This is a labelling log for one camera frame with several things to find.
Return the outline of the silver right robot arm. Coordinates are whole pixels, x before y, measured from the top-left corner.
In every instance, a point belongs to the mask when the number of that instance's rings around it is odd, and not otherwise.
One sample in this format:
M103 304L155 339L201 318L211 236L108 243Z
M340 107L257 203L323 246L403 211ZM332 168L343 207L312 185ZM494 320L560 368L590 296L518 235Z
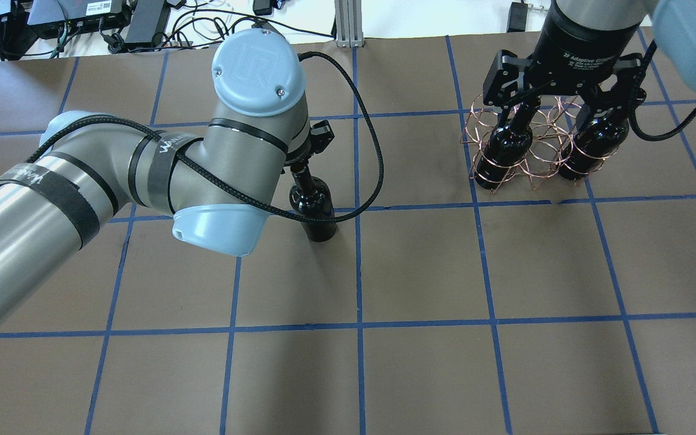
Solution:
M483 82L483 102L503 110L534 97L580 95L589 108L619 106L599 85L613 74L628 77L630 126L646 141L677 135L679 127L650 135L636 123L636 99L649 63L661 51L685 85L696 92L696 1L553 1L528 57L500 50Z

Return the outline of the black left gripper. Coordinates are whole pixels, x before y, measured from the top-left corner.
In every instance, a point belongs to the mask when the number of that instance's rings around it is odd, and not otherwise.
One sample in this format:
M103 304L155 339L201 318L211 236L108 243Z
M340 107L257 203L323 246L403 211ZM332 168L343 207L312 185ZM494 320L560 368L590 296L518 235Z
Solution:
M324 152L334 138L334 130L329 120L321 120L315 124L306 122L292 142L294 149L287 153L284 168L306 165L313 156Z

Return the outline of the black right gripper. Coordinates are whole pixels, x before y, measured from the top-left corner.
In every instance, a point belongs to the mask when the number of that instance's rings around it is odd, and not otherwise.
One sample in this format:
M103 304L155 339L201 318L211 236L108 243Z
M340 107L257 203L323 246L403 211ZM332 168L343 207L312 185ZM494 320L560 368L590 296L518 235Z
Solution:
M638 9L550 9L531 55L498 51L483 82L483 104L505 109L499 129L527 131L536 97L579 95L576 134L603 135L602 111L637 96L640 55L624 51L643 18Z

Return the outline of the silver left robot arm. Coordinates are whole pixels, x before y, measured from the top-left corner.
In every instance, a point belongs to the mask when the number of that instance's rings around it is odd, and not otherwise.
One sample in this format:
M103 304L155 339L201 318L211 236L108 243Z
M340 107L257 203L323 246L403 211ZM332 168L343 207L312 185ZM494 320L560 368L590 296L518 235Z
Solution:
M311 148L306 74L284 36L249 28L221 42L211 78L204 135L67 111L0 175L0 324L126 204L172 216L182 242L254 250L281 171Z

